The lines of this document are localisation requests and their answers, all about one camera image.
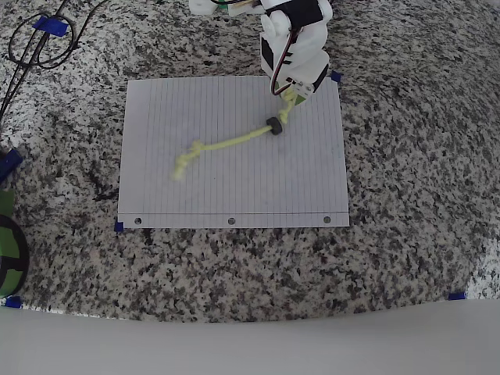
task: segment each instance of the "granite countertop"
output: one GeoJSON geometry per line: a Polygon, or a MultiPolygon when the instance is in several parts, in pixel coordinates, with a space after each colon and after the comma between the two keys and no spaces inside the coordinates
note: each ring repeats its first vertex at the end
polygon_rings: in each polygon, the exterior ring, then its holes
{"type": "MultiPolygon", "coordinates": [[[[70,1],[79,29],[97,1],[70,1]]],[[[18,22],[0,5],[0,88],[18,22]]],[[[112,0],[62,67],[34,70],[2,124],[22,167],[25,307],[136,320],[285,320],[446,298],[500,298],[500,21],[485,0],[334,3],[327,51],[352,225],[116,234],[127,80],[262,74],[259,18],[188,1],[112,0]]]]}

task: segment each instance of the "lined paper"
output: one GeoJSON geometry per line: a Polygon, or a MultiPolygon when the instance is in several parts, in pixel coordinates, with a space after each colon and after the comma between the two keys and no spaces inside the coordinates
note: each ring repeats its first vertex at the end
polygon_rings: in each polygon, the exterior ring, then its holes
{"type": "Polygon", "coordinates": [[[184,179],[175,158],[191,143],[266,125],[284,102],[267,77],[132,80],[123,127],[118,220],[125,228],[275,228],[349,225],[337,83],[295,107],[279,136],[202,152],[184,179]]]}

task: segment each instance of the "yellow rope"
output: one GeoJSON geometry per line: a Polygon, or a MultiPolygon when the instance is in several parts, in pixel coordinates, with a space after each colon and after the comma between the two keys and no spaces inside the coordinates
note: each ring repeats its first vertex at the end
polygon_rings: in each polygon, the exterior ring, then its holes
{"type": "MultiPolygon", "coordinates": [[[[288,88],[287,90],[285,90],[285,92],[283,92],[283,94],[281,94],[282,99],[287,103],[286,108],[282,109],[278,113],[279,120],[283,125],[286,125],[288,123],[288,114],[294,108],[297,96],[297,93],[292,88],[288,88]]],[[[239,145],[241,143],[248,142],[253,138],[260,137],[261,135],[271,130],[272,127],[261,127],[260,129],[251,131],[246,135],[215,143],[214,145],[204,145],[200,141],[194,141],[188,154],[180,155],[177,157],[175,161],[175,169],[172,173],[172,180],[180,180],[184,175],[184,171],[189,166],[189,163],[198,158],[202,154],[202,151],[215,151],[222,148],[239,145]]]]}

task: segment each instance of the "green object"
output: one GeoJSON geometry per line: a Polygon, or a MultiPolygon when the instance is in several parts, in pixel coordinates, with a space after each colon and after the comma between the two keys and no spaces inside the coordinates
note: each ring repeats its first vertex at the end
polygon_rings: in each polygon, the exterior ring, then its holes
{"type": "Polygon", "coordinates": [[[19,286],[22,277],[22,271],[7,270],[3,284],[0,287],[0,298],[10,296],[19,286]]]}
{"type": "Polygon", "coordinates": [[[0,256],[19,259],[19,247],[9,228],[0,227],[0,256]]]}
{"type": "Polygon", "coordinates": [[[11,219],[14,198],[14,191],[0,191],[0,298],[17,293],[30,263],[26,238],[11,219]]]}
{"type": "MultiPolygon", "coordinates": [[[[280,88],[280,84],[278,84],[277,82],[274,84],[274,90],[278,91],[278,89],[280,88]]],[[[295,106],[297,105],[301,105],[303,102],[305,102],[305,98],[303,96],[300,96],[298,95],[297,96],[297,100],[295,100],[295,106]]]]}

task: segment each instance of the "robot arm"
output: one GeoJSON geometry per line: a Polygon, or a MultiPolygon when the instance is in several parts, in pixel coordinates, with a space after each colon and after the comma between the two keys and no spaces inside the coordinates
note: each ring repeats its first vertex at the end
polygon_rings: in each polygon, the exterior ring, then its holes
{"type": "MultiPolygon", "coordinates": [[[[211,14],[224,1],[190,0],[194,14],[211,14]]],[[[323,51],[327,23],[333,16],[328,0],[233,0],[238,9],[261,12],[262,69],[271,78],[270,90],[279,95],[292,88],[303,102],[316,92],[327,75],[330,56],[323,51]]]]}

